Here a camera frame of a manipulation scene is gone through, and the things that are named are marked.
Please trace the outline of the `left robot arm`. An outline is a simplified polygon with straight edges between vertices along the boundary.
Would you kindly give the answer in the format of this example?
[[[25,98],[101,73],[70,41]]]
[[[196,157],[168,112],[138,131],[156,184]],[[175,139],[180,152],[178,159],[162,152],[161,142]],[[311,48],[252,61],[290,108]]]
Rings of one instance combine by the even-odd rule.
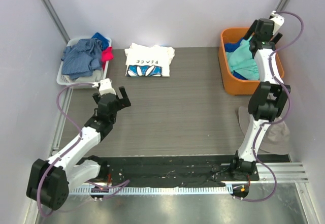
[[[56,211],[65,203],[71,190],[94,179],[98,183],[108,177],[107,162],[90,156],[82,164],[79,160],[102,142],[113,129],[118,111],[130,107],[131,102],[123,86],[117,95],[110,86],[95,84],[98,92],[93,95],[97,104],[93,115],[77,136],[62,150],[47,160],[37,159],[31,166],[26,195],[37,204],[38,211],[46,216],[43,207]]]

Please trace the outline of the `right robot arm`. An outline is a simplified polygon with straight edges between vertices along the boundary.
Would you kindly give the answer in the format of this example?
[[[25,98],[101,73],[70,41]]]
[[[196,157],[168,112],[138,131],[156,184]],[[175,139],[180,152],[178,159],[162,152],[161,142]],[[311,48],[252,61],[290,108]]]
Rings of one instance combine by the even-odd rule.
[[[245,138],[230,163],[229,174],[236,181],[245,181],[256,171],[257,153],[263,137],[284,109],[290,86],[280,78],[276,63],[278,31],[284,18],[275,14],[268,19],[255,20],[244,36],[259,72],[259,85],[248,104],[249,125]]]

